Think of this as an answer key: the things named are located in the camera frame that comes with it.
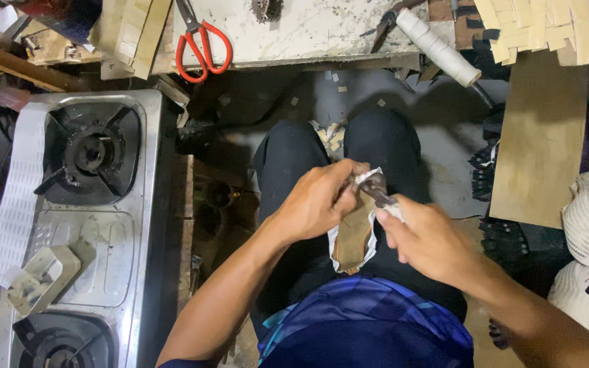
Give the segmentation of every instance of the gas stove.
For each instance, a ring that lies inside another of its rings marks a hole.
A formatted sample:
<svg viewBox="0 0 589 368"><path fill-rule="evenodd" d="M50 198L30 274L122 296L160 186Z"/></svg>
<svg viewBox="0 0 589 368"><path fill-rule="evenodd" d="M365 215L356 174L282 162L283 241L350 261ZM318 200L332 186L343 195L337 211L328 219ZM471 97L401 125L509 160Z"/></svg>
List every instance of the gas stove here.
<svg viewBox="0 0 589 368"><path fill-rule="evenodd" d="M182 109L158 90L33 102L50 111L25 263L42 247L68 246L81 269L25 319L1 292L0 367L153 366L176 320L179 251L166 225Z"/></svg>

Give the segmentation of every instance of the man's right hand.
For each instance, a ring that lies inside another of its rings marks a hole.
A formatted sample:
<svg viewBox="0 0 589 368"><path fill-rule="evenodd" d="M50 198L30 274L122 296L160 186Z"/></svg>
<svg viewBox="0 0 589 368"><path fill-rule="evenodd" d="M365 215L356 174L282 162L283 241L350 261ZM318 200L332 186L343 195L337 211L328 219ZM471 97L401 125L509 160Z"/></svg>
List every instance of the man's right hand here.
<svg viewBox="0 0 589 368"><path fill-rule="evenodd" d="M444 211L402 195L394 197L406 223L378 208L376 218L386 231L388 246L397 249L400 262L462 290L482 276L484 255L474 249L473 240L454 228Z"/></svg>

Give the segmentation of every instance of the workbench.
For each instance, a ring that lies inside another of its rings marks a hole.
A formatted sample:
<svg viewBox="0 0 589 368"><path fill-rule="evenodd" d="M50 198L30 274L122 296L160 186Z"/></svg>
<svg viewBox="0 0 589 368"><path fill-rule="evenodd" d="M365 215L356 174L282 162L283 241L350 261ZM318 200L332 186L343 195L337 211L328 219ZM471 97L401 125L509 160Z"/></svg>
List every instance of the workbench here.
<svg viewBox="0 0 589 368"><path fill-rule="evenodd" d="M233 43L232 68L258 68L286 64L327 62L363 62L369 67L396 67L415 63L419 50L396 28L377 54L369 54L381 16L394 3L392 0L298 0L285 1L282 17L271 24L259 24L250 10L251 0L192 0L199 21L206 20L222 29ZM460 5L473 4L461 0ZM449 0L429 0L414 8L421 19L429 20L432 29L458 49L470 48L471 38L478 30L467 29L465 17L454 24ZM33 40L38 50L30 61L37 65L54 63L102 62L102 79L129 77L129 73L114 60L100 52L89 52L82 46L61 42L61 36L51 30L34 29ZM156 51L152 74L176 72L175 47L184 33L183 19L172 4ZM210 35L213 58L220 62L223 44ZM198 63L189 49L184 64L196 70Z"/></svg>

